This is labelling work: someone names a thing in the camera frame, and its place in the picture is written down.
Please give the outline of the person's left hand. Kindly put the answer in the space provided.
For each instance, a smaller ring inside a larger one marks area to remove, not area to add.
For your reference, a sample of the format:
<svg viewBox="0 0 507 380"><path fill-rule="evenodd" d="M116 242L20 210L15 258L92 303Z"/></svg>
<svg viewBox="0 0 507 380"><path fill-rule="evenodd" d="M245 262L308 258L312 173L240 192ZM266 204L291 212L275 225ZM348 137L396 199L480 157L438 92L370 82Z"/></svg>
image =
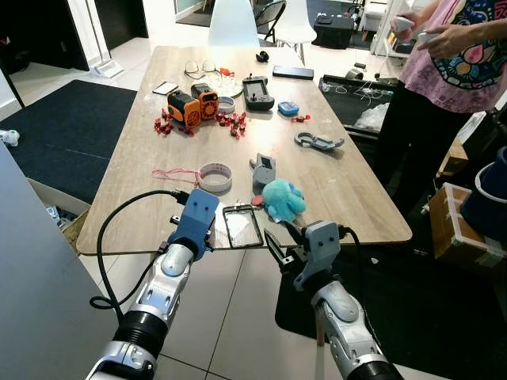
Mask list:
<svg viewBox="0 0 507 380"><path fill-rule="evenodd" d="M425 30L428 39L417 47L417 50L427 51L434 59L451 58L453 55L467 50L475 43L479 25L439 25L437 28Z"/></svg>

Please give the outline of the person's right hand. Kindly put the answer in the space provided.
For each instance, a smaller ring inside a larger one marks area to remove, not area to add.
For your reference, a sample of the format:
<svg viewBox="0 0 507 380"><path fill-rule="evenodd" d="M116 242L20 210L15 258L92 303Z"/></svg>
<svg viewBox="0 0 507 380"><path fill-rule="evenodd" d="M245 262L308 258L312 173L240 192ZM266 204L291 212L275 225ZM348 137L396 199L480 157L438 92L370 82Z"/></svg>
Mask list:
<svg viewBox="0 0 507 380"><path fill-rule="evenodd" d="M394 21L392 21L392 32L399 36L412 36L412 33L423 26L432 13L431 7L419 11L410 10L409 12L399 13L395 16Z"/></svg>

